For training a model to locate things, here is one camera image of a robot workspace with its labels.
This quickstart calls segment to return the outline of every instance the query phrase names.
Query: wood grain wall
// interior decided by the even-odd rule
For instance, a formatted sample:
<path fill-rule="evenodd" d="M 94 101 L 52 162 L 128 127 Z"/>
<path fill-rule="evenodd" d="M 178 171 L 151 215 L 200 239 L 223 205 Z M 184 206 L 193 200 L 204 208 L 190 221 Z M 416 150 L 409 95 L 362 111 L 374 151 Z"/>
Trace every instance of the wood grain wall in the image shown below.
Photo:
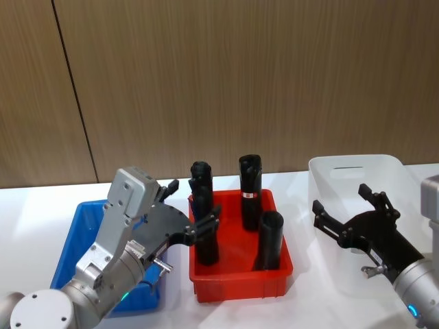
<path fill-rule="evenodd" d="M 438 162 L 437 0 L 55 0 L 100 180 Z"/>
<path fill-rule="evenodd" d="M 0 0 L 0 186 L 96 182 L 51 1 Z"/>

